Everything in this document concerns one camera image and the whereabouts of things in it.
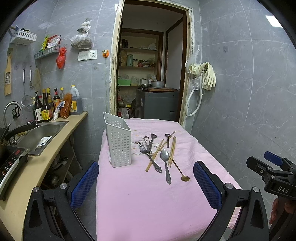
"gold spoon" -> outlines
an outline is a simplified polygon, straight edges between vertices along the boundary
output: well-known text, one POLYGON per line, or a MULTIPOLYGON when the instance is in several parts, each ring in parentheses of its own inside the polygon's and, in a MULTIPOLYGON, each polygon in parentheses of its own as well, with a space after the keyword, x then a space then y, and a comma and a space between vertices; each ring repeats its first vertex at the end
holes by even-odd
POLYGON ((182 174, 181 180, 184 182, 188 182, 190 177, 188 176, 184 176, 183 173, 181 172, 180 168, 177 166, 177 164, 175 163, 174 159, 173 159, 173 163, 175 164, 176 168, 179 170, 179 172, 182 174))

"spoon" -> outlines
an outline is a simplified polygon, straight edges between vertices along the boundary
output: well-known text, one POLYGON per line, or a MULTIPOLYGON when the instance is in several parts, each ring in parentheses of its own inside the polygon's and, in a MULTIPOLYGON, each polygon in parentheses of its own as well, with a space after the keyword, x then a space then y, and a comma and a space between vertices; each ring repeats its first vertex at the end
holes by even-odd
POLYGON ((153 134, 153 133, 151 133, 150 136, 151 136, 151 141, 150 141, 150 143, 149 143, 149 145, 148 145, 148 147, 147 147, 147 151, 148 151, 148 152, 151 151, 152 144, 153 144, 153 140, 154 140, 155 138, 157 138, 157 135, 155 135, 155 134, 153 134))
POLYGON ((170 147, 170 134, 165 134, 165 137, 167 138, 167 148, 170 147))
POLYGON ((163 160, 165 162, 165 178, 167 180, 167 184, 171 184, 172 180, 170 178, 170 173, 168 171, 168 165, 167 165, 167 161, 170 158, 170 154, 168 153, 168 151, 166 149, 163 149, 160 153, 160 159, 163 160))
POLYGON ((184 182, 188 182, 190 177, 188 176, 184 176, 183 173, 181 172, 180 168, 177 166, 177 164, 175 163, 174 159, 173 159, 173 163, 175 164, 176 168, 179 170, 179 172, 182 174, 181 180, 184 182))

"metal screw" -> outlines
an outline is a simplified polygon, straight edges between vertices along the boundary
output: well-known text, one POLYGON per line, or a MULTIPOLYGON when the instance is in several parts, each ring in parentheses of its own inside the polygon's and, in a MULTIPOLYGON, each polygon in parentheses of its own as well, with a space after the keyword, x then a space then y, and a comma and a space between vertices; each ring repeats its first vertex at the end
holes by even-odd
POLYGON ((232 189, 233 188, 233 185, 231 183, 226 183, 225 186, 226 186, 227 189, 232 189))
POLYGON ((39 187, 34 187, 34 188, 33 188, 33 192, 38 192, 39 189, 40 189, 39 187))
POLYGON ((59 187, 60 189, 65 189, 67 186, 68 186, 67 183, 62 183, 59 187))
POLYGON ((260 189, 258 187, 253 187, 254 192, 259 192, 260 189))

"white hose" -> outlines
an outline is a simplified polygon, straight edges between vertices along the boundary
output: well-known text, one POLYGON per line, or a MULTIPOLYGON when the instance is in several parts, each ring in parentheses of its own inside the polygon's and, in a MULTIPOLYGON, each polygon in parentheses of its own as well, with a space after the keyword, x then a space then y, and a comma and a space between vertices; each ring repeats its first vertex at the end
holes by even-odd
POLYGON ((188 114, 188 112, 187 112, 188 111, 188 105, 189 105, 191 96, 193 95, 193 92, 194 92, 194 89, 193 89, 191 91, 191 93, 190 93, 190 95, 188 97, 188 100, 186 102, 186 105, 185 105, 185 115, 187 115, 187 116, 193 116, 198 111, 198 109, 200 108, 200 104, 202 102, 202 79, 203 79, 203 74, 204 74, 204 72, 203 72, 203 69, 202 69, 201 74, 200 74, 200 89, 199 89, 199 91, 200 91, 200 98, 199 98, 199 101, 198 101, 197 108, 196 108, 196 110, 193 113, 188 114))

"faucet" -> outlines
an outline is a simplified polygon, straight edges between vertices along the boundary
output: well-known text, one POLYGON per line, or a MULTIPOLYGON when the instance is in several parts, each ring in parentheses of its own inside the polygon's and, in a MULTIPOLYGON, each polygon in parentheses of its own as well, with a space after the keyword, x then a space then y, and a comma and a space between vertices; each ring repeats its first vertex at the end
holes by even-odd
MULTIPOLYGON (((19 102, 12 101, 12 102, 8 103, 7 106, 4 108, 4 112, 3 112, 4 127, 7 127, 6 117, 5 117, 6 116, 6 111, 7 111, 8 107, 11 106, 11 105, 16 105, 16 106, 18 106, 20 108, 20 110, 22 110, 22 106, 20 105, 19 102)), ((13 141, 12 142, 10 142, 10 140, 9 140, 9 143, 11 145, 16 145, 17 144, 17 141, 15 140, 15 136, 13 136, 13 141)))

